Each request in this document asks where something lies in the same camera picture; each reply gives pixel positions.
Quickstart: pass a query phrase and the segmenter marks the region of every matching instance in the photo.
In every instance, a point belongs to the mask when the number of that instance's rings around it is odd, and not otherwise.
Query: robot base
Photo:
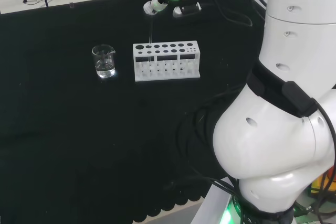
[[[231,184],[228,178],[223,181]],[[240,213],[234,207],[232,196],[212,186],[191,224],[240,224]]]

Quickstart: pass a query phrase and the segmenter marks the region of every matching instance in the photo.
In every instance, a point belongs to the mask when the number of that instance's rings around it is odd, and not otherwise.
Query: black band
[[[317,108],[311,98],[293,81],[284,82],[258,60],[247,85],[254,94],[298,118],[310,116]]]
[[[271,214],[268,212],[256,211],[248,205],[238,201],[235,197],[233,197],[232,201],[238,214],[241,212],[241,208],[243,208],[245,224],[288,224],[292,223],[294,219],[294,207],[290,207],[283,212]]]

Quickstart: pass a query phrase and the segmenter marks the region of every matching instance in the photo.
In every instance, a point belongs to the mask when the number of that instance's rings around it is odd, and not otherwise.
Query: hole
[[[288,72],[290,69],[287,65],[278,63],[276,64],[277,68],[283,72]]]
[[[252,118],[246,118],[246,122],[254,128],[256,128],[258,126],[257,122],[254,121]]]
[[[256,199],[259,199],[259,196],[256,195],[256,193],[254,191],[251,191],[251,194],[253,195],[253,197],[255,197]]]
[[[192,54],[192,55],[181,55],[180,56],[181,60],[191,60],[191,59],[195,59],[195,58],[196,58],[195,54]]]
[[[145,61],[149,61],[149,57],[136,57],[135,58],[136,62],[145,62]]]
[[[317,122],[318,122],[318,124],[319,124],[319,126],[320,126],[321,128],[324,127],[324,121],[323,121],[323,119],[322,119],[321,117],[318,117],[318,118],[317,118]]]
[[[161,61],[161,60],[177,60],[177,55],[165,55],[165,56],[158,56],[157,57],[158,61]]]

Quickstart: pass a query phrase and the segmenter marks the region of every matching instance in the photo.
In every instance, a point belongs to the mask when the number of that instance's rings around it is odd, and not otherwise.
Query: black table
[[[148,42],[146,1],[0,15],[2,224],[126,224],[206,195],[204,183],[163,190],[189,174],[174,143],[177,122],[245,82],[264,24],[247,0],[219,2],[250,16],[253,28],[224,21],[211,5],[179,20],[166,10],[155,18],[153,41],[197,40],[201,78],[135,83],[132,44]],[[107,81],[97,77],[90,54],[101,43],[117,51],[118,75]],[[222,112],[213,110],[210,128]],[[189,153],[202,173],[223,175],[197,141]]]

